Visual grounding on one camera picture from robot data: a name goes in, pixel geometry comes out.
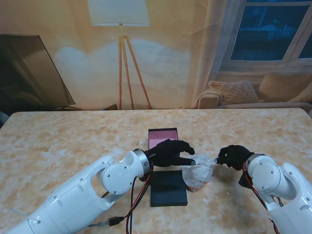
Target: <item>clear plastic bag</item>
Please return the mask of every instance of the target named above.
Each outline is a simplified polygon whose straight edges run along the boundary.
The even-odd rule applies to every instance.
[[[193,155],[191,159],[195,160],[196,165],[182,167],[182,177],[189,189],[196,192],[211,180],[217,158],[202,154]]]

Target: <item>black glove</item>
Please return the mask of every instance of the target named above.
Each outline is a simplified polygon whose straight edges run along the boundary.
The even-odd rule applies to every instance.
[[[220,150],[217,163],[220,165],[226,164],[228,167],[233,167],[235,170],[240,171],[251,155],[254,155],[254,153],[241,145],[229,145]]]
[[[188,166],[195,165],[196,162],[193,159],[180,157],[181,152],[188,152],[189,154],[195,154],[194,149],[189,143],[183,140],[165,140],[159,143],[157,146],[145,151],[149,160],[158,167],[173,166]]]

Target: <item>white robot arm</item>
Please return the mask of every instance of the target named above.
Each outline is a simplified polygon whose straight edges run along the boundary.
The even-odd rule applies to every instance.
[[[312,233],[312,186],[295,166],[279,167],[270,157],[255,154],[246,169],[281,234]],[[291,201],[280,206],[274,196]]]
[[[54,190],[44,203],[9,234],[72,234],[90,225],[150,170],[142,150],[130,151],[114,162],[104,156]],[[96,176],[110,194],[99,197],[92,187]]]

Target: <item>red wire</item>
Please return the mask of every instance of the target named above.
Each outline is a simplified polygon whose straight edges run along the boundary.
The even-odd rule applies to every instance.
[[[131,207],[130,210],[129,210],[129,213],[133,210],[133,207],[136,205],[137,200],[138,200],[138,198],[141,196],[141,193],[143,192],[144,188],[147,186],[147,183],[148,183],[148,181],[150,180],[150,177],[151,177],[151,174],[149,174],[149,175],[147,176],[146,181],[145,181],[144,185],[142,186],[141,191],[140,191],[139,194],[137,195],[136,200],[134,201],[132,207]],[[127,222],[126,222],[126,234],[129,234],[129,232],[128,232],[128,223],[129,223],[129,216],[127,217]]]
[[[243,172],[246,172],[246,163],[244,163],[244,166],[243,166]],[[260,197],[260,194],[258,193],[257,189],[255,189],[254,185],[251,183],[251,181],[249,180],[248,176],[246,175],[246,179],[249,183],[249,185],[251,186],[252,188],[252,191],[257,195],[258,199],[260,200],[260,202],[262,203],[262,205],[265,207],[265,209],[267,210],[267,207],[265,205],[265,202],[263,201],[263,199]],[[271,222],[273,223],[273,228],[274,228],[274,231],[276,234],[280,234],[279,230],[277,229],[277,226],[276,224],[274,223],[273,220],[271,220]]]

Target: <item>table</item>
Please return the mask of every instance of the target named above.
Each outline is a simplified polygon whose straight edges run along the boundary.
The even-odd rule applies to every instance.
[[[129,150],[146,150],[148,129],[171,127],[178,128],[179,139],[196,153],[213,157],[222,147],[240,144],[280,165],[294,164],[308,179],[312,176],[312,119],[301,109],[15,113],[0,129],[0,232],[24,219],[11,209],[29,215],[54,187],[100,156],[120,160]],[[134,212],[133,233],[273,234],[260,202],[238,185],[240,176],[225,165],[216,166],[212,181],[187,193],[185,207],[151,208],[148,190]],[[136,183],[135,194],[142,185]],[[130,192],[99,220],[125,215],[129,206]],[[119,234],[124,228],[122,222],[79,233]]]

